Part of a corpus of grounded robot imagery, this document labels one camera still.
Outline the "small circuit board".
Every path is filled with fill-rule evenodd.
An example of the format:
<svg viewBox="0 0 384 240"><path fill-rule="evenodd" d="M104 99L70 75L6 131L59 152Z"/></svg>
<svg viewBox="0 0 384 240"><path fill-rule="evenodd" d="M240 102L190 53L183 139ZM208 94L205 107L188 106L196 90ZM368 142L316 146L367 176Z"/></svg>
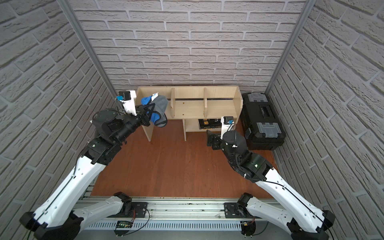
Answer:
<svg viewBox="0 0 384 240"><path fill-rule="evenodd" d="M118 221L114 233L117 237L123 237L127 235L132 229L134 223L129 221Z"/></svg>
<svg viewBox="0 0 384 240"><path fill-rule="evenodd" d="M255 222L241 222L241 234L246 237L252 237L256 232L256 223Z"/></svg>

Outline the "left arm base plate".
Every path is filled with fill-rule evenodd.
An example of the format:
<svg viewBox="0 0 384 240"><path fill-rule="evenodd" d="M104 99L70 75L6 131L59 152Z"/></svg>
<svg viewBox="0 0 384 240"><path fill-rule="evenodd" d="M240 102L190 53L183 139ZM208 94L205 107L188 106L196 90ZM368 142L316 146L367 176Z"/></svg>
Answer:
<svg viewBox="0 0 384 240"><path fill-rule="evenodd" d="M147 206L147 202L124 203L120 215L127 218L145 218L148 215Z"/></svg>

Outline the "blue and grey cleaning cloth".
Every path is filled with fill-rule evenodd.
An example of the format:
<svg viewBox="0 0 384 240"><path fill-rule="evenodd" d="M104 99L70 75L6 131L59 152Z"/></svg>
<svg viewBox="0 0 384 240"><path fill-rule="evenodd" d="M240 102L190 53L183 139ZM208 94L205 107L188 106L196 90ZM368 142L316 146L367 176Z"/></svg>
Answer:
<svg viewBox="0 0 384 240"><path fill-rule="evenodd" d="M149 97L142 98L141 104L144 106L144 109L145 105L155 104L154 112L152 114L148 114L154 126L163 128L167 125L168 119L166 116L166 110L168 107L168 99L165 96L155 93Z"/></svg>

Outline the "right small circuit board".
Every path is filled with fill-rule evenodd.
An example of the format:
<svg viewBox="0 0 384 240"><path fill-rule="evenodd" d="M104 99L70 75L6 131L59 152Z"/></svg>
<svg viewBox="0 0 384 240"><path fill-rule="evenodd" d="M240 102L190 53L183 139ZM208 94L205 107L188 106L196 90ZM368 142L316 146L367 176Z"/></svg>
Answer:
<svg viewBox="0 0 384 240"><path fill-rule="evenodd" d="M256 232L256 223L255 222L241 222L241 234L246 237L252 237Z"/></svg>

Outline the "black book with yellow title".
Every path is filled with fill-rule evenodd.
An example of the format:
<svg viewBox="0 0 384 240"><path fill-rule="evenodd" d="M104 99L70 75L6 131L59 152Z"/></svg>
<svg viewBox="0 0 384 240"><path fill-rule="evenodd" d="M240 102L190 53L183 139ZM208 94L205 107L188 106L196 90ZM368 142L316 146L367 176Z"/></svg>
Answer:
<svg viewBox="0 0 384 240"><path fill-rule="evenodd" d="M222 123L220 119L198 119L199 129L216 129L221 128Z"/></svg>

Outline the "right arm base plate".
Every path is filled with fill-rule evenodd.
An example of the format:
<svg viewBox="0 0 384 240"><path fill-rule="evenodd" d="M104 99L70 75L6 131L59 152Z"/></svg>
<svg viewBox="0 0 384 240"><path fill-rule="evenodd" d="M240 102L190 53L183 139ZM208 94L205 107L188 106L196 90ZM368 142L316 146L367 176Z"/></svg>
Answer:
<svg viewBox="0 0 384 240"><path fill-rule="evenodd" d="M226 219L251 219L249 213L237 203L224 203Z"/></svg>

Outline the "aluminium mounting rail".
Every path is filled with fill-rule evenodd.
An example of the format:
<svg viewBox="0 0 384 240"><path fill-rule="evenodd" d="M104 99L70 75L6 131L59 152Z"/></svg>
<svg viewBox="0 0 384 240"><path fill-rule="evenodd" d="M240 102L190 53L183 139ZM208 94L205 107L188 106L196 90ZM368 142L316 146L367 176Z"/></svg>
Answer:
<svg viewBox="0 0 384 240"><path fill-rule="evenodd" d="M133 197L133 203L147 203L151 219L179 221L229 221L242 220L235 212L238 198L163 198ZM276 200L252 198L249 213L261 211L265 216L255 215L256 220L269 218L289 219L288 211Z"/></svg>

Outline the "left small circuit board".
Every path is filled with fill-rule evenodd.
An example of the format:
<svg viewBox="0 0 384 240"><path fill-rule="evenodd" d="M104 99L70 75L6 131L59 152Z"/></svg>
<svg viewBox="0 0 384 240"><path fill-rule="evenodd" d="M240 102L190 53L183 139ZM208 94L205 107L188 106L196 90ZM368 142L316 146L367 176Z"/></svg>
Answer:
<svg viewBox="0 0 384 240"><path fill-rule="evenodd" d="M117 237L123 237L127 235L132 229L134 223L129 221L118 221L114 233Z"/></svg>

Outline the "light wooden bookshelf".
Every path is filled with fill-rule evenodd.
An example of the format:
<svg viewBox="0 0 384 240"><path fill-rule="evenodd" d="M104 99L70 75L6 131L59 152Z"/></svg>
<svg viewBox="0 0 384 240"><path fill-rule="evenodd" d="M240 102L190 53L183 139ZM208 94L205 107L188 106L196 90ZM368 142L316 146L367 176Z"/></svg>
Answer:
<svg viewBox="0 0 384 240"><path fill-rule="evenodd" d="M199 119L233 117L239 121L243 108L243 97L238 86L154 86L139 87L136 104L141 99L158 93L169 102L166 109L168 120L183 121L184 139L187 133L202 132Z"/></svg>

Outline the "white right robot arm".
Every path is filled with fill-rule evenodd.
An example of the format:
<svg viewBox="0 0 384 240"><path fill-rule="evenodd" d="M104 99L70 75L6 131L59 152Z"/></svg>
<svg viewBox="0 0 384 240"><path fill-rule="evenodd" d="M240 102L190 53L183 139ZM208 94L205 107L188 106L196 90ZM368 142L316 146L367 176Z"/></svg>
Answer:
<svg viewBox="0 0 384 240"><path fill-rule="evenodd" d="M221 150L230 167L244 179L269 193L281 208L262 203L244 193L238 200L239 214L264 219L290 234L293 240L329 240L335 215L321 210L291 187L264 157L248 149L245 137L237 131L214 134L207 131L207 145Z"/></svg>

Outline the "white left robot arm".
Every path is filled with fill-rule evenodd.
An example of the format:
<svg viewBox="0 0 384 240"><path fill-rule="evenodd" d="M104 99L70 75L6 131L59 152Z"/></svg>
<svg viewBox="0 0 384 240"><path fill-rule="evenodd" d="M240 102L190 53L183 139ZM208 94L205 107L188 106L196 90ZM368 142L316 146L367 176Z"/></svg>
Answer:
<svg viewBox="0 0 384 240"><path fill-rule="evenodd" d="M137 113L114 109L99 111L92 119L98 136L81 151L76 165L55 192L34 212L26 212L20 223L37 240L73 240L78 233L103 218L135 218L132 199L122 192L84 210L74 209L95 177L122 149L126 139L140 126L149 126L154 104L136 107Z"/></svg>

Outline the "black toolbox with grey latches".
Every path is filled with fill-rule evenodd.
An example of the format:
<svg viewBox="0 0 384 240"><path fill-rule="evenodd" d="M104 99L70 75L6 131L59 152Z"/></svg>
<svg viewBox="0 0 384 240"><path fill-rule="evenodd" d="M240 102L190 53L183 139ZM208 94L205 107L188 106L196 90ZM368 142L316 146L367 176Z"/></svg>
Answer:
<svg viewBox="0 0 384 240"><path fill-rule="evenodd" d="M250 150L273 151L285 142L286 132L270 100L262 93L244 93L241 122Z"/></svg>

